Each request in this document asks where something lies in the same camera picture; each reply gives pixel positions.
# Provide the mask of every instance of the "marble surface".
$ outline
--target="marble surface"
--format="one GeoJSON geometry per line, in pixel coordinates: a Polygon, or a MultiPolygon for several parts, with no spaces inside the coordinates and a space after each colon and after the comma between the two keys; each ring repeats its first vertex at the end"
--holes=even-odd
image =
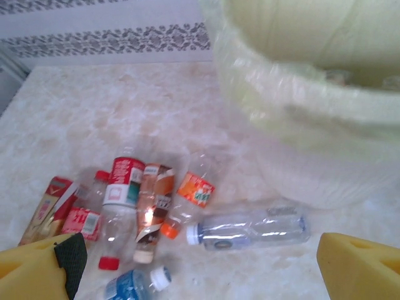
{"type": "MultiPolygon", "coordinates": [[[[0,250],[16,246],[54,175],[110,168],[116,148],[137,134],[154,136],[155,151],[183,158],[210,145],[233,157],[214,203],[276,196],[254,152],[257,134],[220,96],[211,62],[37,67],[0,118],[0,250]]],[[[172,270],[161,299],[329,299],[316,262],[323,232],[400,247],[396,195],[311,210],[302,245],[206,252],[182,236],[161,239],[155,264],[172,270]]],[[[121,271],[134,266],[128,247],[121,271]]],[[[93,249],[76,299],[120,274],[96,270],[93,249]]]]}

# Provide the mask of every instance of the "white wall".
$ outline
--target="white wall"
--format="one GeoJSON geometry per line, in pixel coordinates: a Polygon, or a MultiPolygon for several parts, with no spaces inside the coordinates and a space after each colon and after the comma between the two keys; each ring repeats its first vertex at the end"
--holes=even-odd
{"type": "Polygon", "coordinates": [[[197,0],[7,0],[0,42],[30,68],[211,60],[197,0]]]}

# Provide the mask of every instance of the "plastic bag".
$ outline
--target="plastic bag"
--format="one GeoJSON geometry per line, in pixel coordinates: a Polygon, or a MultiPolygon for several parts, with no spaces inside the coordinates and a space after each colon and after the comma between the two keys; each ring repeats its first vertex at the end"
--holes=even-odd
{"type": "Polygon", "coordinates": [[[222,91],[250,121],[308,153],[368,161],[400,156],[400,3],[201,0],[222,91]],[[370,88],[342,87],[326,69],[370,88]]]}

